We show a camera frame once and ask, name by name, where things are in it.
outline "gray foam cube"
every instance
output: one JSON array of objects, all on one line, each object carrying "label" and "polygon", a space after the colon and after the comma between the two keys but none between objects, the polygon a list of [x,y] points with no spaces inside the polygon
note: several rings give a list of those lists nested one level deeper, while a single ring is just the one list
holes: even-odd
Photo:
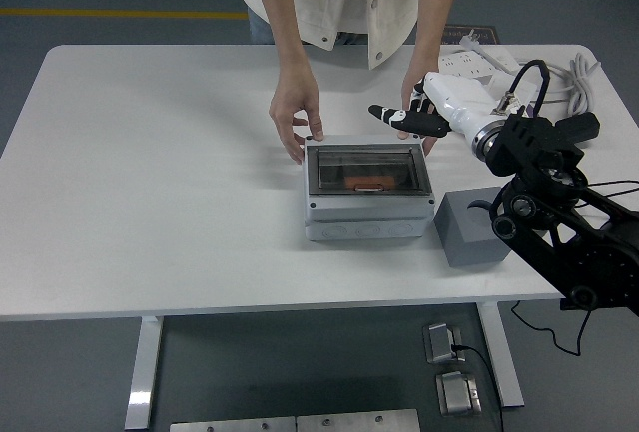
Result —
[{"label": "gray foam cube", "polygon": [[492,203],[499,190],[481,188],[444,195],[434,222],[451,267],[500,262],[510,252],[492,231],[488,211],[468,207],[475,200]]}]

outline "human hand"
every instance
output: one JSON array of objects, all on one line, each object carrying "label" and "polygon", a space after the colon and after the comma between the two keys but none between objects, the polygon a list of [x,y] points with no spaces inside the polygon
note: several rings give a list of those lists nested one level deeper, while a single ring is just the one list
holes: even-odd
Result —
[{"label": "human hand", "polygon": [[[287,153],[298,164],[304,159],[304,138],[294,132],[293,126],[309,126],[313,139],[323,140],[319,96],[318,83],[308,64],[280,68],[269,115]],[[297,118],[295,114],[299,111],[305,111],[307,118]]]},{"label": "human hand", "polygon": [[[413,87],[421,81],[421,79],[431,71],[437,72],[439,71],[439,63],[437,57],[423,57],[422,55],[417,55],[417,50],[415,49],[415,54],[413,54],[412,59],[410,60],[410,65],[408,66],[408,71],[406,72],[406,76],[403,79],[403,84],[401,85],[401,107],[405,110],[409,110],[410,108],[410,95],[412,93]],[[406,131],[400,131],[397,135],[403,140],[408,138],[408,133]],[[422,142],[422,147],[424,153],[427,155],[430,153],[430,150],[434,146],[437,138],[427,136],[424,138]]]}]

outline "white robotic hand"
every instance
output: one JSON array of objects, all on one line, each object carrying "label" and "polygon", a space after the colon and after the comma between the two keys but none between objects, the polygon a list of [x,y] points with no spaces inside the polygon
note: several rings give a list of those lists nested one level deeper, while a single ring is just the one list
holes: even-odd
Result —
[{"label": "white robotic hand", "polygon": [[[504,123],[497,101],[477,80],[428,73],[410,97],[410,111],[371,106],[368,110],[398,130],[443,137],[448,131],[462,133],[473,153],[484,160],[486,148]],[[426,114],[434,105],[434,114]]]}]

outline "table top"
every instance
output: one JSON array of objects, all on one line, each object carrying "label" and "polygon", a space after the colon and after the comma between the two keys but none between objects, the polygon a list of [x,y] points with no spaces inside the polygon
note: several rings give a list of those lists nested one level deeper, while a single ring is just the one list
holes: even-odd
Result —
[{"label": "table top", "polygon": [[[594,61],[578,46],[508,49]],[[394,135],[367,107],[400,105],[411,52],[369,71],[365,47],[310,48],[324,131]],[[514,253],[449,267],[434,226],[422,238],[306,240],[302,168],[267,114],[277,79],[269,46],[53,49],[0,159],[0,320],[559,296]],[[637,179],[639,129],[603,71],[593,85],[601,134],[580,167],[593,182]],[[454,133],[427,167],[437,202],[507,181]]]}]

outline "person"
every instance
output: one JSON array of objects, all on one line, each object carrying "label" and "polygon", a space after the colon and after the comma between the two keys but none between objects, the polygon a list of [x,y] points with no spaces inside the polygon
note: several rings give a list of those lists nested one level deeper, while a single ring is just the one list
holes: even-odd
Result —
[{"label": "person", "polygon": [[[323,139],[318,84],[303,44],[332,50],[335,43],[344,38],[354,37],[358,42],[360,35],[367,34],[368,64],[374,68],[403,44],[416,23],[415,47],[401,87],[402,107],[407,109],[412,87],[426,73],[438,69],[441,36],[453,0],[245,2],[254,38],[264,36],[264,22],[270,25],[280,74],[269,114],[289,156],[300,164],[304,159],[304,138],[294,127],[308,126],[315,140]],[[299,111],[304,111],[307,117],[297,117]],[[407,134],[400,133],[400,136],[407,137]],[[434,141],[424,142],[426,152],[432,143]]]}]

